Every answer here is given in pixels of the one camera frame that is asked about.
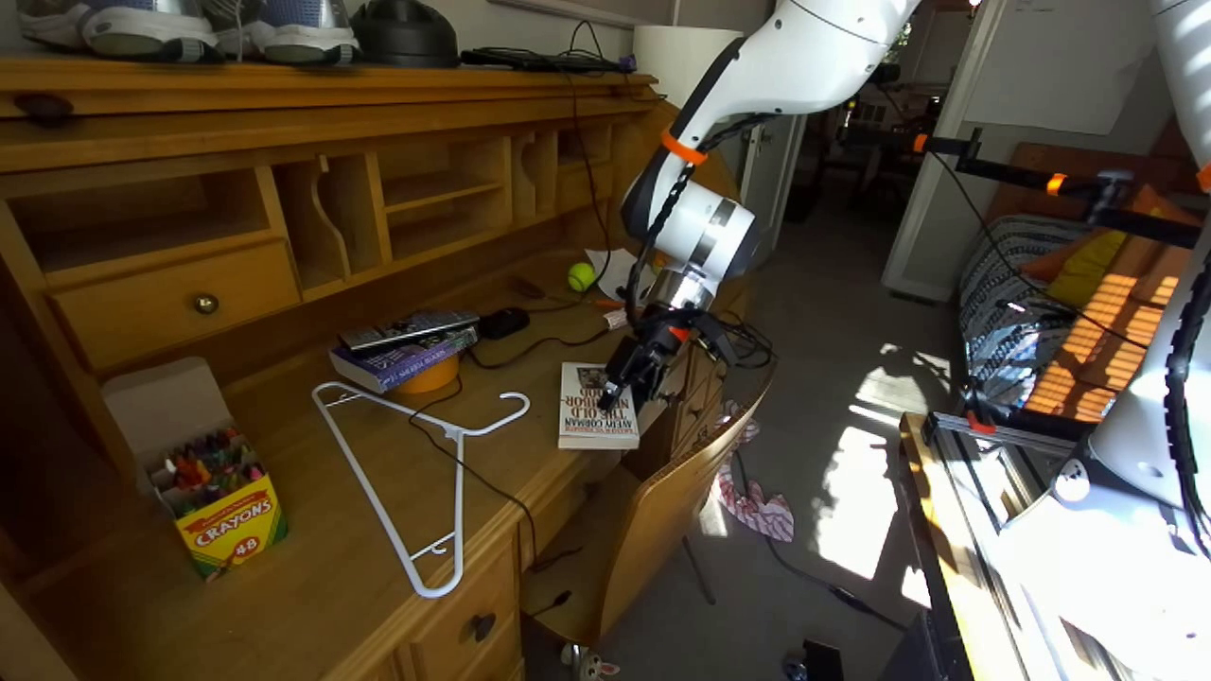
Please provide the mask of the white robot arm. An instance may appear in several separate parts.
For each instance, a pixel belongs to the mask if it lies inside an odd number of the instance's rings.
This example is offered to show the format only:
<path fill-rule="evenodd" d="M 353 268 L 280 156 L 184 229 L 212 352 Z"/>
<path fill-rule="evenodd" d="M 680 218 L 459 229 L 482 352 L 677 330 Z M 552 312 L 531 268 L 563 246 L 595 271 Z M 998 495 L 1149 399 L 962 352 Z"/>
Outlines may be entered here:
<path fill-rule="evenodd" d="M 621 397 L 643 403 L 689 340 L 720 352 L 713 304 L 758 215 L 700 186 L 697 170 L 730 137 L 849 102 L 882 67 L 916 7 L 920 0 L 777 0 L 752 32 L 706 64 L 621 205 L 641 252 L 661 252 L 667 268 L 648 297 L 641 271 L 628 271 L 628 338 L 605 364 L 600 407 Z"/>

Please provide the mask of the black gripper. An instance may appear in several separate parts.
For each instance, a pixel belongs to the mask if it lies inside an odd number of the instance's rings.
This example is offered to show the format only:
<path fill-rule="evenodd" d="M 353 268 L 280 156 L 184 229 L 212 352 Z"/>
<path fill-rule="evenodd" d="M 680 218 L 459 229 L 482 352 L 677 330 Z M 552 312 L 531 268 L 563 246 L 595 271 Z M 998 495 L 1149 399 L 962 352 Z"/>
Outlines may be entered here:
<path fill-rule="evenodd" d="M 633 321 L 634 338 L 626 338 L 600 370 L 600 411 L 613 411 L 633 381 L 634 407 L 643 407 L 686 345 L 703 345 L 713 354 L 723 354 L 723 321 L 713 310 L 715 291 L 720 283 L 692 263 L 667 263 L 651 281 Z"/>

